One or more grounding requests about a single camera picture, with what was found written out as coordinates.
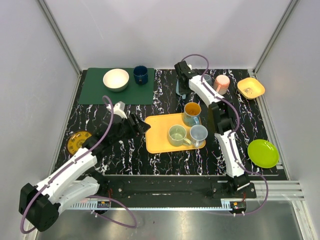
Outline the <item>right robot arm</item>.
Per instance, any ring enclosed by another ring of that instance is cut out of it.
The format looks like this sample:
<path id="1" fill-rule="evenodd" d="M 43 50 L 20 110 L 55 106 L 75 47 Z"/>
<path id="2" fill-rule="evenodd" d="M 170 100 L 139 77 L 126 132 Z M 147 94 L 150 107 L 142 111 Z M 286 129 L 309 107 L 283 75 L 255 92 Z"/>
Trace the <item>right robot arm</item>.
<path id="1" fill-rule="evenodd" d="M 249 186 L 250 180 L 245 173 L 237 148 L 235 135 L 239 121 L 238 113 L 232 104 L 226 103 L 224 97 L 216 92 L 200 75 L 182 60 L 174 65 L 177 73 L 178 92 L 182 95 L 195 92 L 208 108 L 207 124 L 218 139 L 226 164 L 228 177 L 224 188 L 232 198 L 239 198 Z"/>

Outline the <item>lime green plate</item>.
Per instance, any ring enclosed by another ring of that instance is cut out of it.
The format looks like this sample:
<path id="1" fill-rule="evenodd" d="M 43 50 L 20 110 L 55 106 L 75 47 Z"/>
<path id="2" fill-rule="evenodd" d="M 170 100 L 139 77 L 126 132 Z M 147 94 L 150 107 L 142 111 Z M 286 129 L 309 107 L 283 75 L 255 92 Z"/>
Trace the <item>lime green plate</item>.
<path id="1" fill-rule="evenodd" d="M 270 169 L 279 162 L 279 152 L 269 141 L 263 139 L 253 140 L 247 148 L 250 160 L 260 168 Z"/>

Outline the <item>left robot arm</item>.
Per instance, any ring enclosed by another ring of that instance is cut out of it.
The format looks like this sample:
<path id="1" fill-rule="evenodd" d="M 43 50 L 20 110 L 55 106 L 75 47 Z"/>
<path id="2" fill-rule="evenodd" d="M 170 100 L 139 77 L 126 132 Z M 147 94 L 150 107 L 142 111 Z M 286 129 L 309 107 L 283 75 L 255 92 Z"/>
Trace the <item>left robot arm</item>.
<path id="1" fill-rule="evenodd" d="M 124 118 L 114 114 L 110 123 L 103 122 L 54 173 L 35 185 L 27 183 L 21 188 L 18 211 L 22 220 L 28 220 L 35 229 L 44 232 L 75 203 L 90 196 L 108 195 L 109 181 L 95 167 L 114 144 L 142 137 L 150 127 L 135 113 Z"/>

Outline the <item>dark blue mug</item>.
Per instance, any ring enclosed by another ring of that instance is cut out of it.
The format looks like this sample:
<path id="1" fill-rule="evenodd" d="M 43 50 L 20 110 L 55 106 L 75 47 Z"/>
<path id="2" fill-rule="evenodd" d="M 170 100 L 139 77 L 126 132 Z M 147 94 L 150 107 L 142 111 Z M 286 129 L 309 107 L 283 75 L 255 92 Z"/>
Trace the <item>dark blue mug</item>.
<path id="1" fill-rule="evenodd" d="M 148 82 L 148 68 L 139 65 L 133 69 L 133 76 L 136 84 L 145 85 Z"/>

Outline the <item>light blue faceted mug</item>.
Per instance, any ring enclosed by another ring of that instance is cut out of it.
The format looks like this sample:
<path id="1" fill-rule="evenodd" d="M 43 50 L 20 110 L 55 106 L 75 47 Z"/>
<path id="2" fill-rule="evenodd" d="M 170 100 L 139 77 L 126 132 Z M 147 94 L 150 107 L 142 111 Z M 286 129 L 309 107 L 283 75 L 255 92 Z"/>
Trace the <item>light blue faceted mug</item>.
<path id="1" fill-rule="evenodd" d="M 176 89 L 175 89 L 175 92 L 178 96 L 182 97 L 183 100 L 186 99 L 186 94 L 181 94 L 180 93 L 180 90 L 179 90 L 179 81 L 177 80 L 176 81 Z"/>

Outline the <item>orange-inside blue floral mug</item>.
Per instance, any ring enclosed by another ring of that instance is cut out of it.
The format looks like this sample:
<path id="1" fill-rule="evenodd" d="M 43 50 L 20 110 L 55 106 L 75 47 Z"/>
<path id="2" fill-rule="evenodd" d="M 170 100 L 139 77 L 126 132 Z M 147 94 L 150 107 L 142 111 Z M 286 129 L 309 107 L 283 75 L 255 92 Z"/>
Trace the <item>orange-inside blue floral mug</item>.
<path id="1" fill-rule="evenodd" d="M 201 107 L 196 102 L 189 102 L 184 106 L 183 111 L 183 122 L 188 127 L 193 127 L 194 125 L 200 125 L 200 114 Z"/>

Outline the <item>white bowl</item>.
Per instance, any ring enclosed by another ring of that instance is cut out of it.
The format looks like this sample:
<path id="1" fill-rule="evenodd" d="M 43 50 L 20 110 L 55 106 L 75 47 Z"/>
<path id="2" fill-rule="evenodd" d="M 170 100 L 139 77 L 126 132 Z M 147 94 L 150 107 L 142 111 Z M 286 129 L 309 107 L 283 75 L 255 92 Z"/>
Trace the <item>white bowl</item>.
<path id="1" fill-rule="evenodd" d="M 103 76 L 103 84 L 112 92 L 121 92 L 125 90 L 129 84 L 129 73 L 124 69 L 115 68 L 109 70 Z"/>

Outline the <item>pale green mug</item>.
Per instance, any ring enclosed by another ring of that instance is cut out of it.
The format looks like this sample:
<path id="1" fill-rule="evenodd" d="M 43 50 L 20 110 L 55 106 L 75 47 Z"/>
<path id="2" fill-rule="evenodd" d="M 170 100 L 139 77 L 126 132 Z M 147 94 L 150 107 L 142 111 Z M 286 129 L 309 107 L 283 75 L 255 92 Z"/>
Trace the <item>pale green mug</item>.
<path id="1" fill-rule="evenodd" d="M 173 125 L 168 130 L 168 141 L 174 147 L 190 146 L 192 142 L 187 138 L 187 130 L 182 125 Z"/>

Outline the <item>yellow plastic tray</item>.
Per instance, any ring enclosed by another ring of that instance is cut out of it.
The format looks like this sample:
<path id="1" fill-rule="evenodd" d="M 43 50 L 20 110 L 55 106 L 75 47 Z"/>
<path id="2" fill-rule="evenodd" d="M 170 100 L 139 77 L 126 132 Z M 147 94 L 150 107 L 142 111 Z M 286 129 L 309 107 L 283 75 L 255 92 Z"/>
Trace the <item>yellow plastic tray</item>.
<path id="1" fill-rule="evenodd" d="M 168 139 L 169 129 L 174 125 L 181 125 L 186 129 L 187 138 L 190 139 L 190 126 L 183 122 L 183 113 L 171 113 L 161 115 L 151 115 L 145 119 L 145 122 L 150 125 L 150 129 L 145 133 L 146 149 L 151 154 L 169 153 L 177 151 L 190 151 L 202 149 L 206 145 L 206 141 L 199 147 L 194 145 L 173 146 Z"/>

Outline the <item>yellow patterned saucer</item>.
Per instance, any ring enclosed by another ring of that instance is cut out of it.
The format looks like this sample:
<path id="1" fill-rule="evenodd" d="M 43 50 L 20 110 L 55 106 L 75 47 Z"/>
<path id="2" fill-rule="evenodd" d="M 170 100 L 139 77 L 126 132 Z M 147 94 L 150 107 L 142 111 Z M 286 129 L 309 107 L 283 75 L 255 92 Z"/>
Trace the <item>yellow patterned saucer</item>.
<path id="1" fill-rule="evenodd" d="M 86 130 L 74 132 L 69 137 L 66 144 L 68 153 L 73 156 L 82 147 L 82 144 L 91 136 L 92 134 Z"/>

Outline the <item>pink mug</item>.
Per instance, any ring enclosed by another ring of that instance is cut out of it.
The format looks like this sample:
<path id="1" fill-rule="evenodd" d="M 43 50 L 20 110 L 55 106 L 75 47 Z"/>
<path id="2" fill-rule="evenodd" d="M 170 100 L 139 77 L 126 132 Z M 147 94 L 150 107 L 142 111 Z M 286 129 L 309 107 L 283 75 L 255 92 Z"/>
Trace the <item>pink mug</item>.
<path id="1" fill-rule="evenodd" d="M 230 85 L 230 79 L 226 75 L 218 75 L 213 82 L 213 89 L 220 95 L 224 95 Z"/>

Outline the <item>dark green mat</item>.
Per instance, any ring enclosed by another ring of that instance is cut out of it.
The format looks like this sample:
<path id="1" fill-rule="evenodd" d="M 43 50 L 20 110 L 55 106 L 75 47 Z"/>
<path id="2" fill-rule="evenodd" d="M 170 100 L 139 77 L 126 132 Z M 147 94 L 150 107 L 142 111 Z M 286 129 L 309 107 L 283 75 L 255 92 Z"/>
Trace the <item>dark green mat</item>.
<path id="1" fill-rule="evenodd" d="M 120 92 L 113 92 L 104 85 L 103 77 L 111 68 L 91 67 L 87 70 L 78 104 L 102 105 L 103 96 L 108 96 L 112 103 L 119 101 L 127 105 L 150 105 L 153 103 L 155 69 L 148 68 L 148 82 L 136 84 L 133 68 L 124 68 L 129 75 L 128 86 Z"/>

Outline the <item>grey-blue faceted mug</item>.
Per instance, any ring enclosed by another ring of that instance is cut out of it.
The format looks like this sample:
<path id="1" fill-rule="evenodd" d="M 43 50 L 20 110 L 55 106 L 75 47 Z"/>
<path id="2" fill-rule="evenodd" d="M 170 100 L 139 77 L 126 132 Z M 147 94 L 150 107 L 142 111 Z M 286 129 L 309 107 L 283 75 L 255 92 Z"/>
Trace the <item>grey-blue faceted mug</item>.
<path id="1" fill-rule="evenodd" d="M 213 81 L 212 81 L 212 77 L 209 74 L 204 74 L 203 75 L 203 80 L 210 86 L 212 86 Z"/>

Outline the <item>yellow square dish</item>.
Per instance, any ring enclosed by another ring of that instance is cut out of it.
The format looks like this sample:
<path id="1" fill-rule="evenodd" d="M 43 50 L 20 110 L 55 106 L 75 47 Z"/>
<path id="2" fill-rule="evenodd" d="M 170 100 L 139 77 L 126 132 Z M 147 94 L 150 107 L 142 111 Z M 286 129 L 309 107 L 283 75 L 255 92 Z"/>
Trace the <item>yellow square dish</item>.
<path id="1" fill-rule="evenodd" d="M 255 78 L 247 77 L 237 83 L 237 89 L 248 100 L 253 100 L 265 93 L 265 87 Z"/>

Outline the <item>pale blue-grey mug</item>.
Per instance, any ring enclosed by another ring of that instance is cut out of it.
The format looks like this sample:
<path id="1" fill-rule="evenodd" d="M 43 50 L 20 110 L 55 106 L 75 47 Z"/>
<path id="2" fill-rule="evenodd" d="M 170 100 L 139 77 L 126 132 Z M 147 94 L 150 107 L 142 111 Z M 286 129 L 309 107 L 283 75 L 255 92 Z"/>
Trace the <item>pale blue-grey mug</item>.
<path id="1" fill-rule="evenodd" d="M 204 141 L 206 140 L 208 136 L 208 130 L 205 126 L 201 124 L 196 124 L 190 128 L 189 134 L 192 144 L 196 148 L 199 148 L 203 145 Z"/>

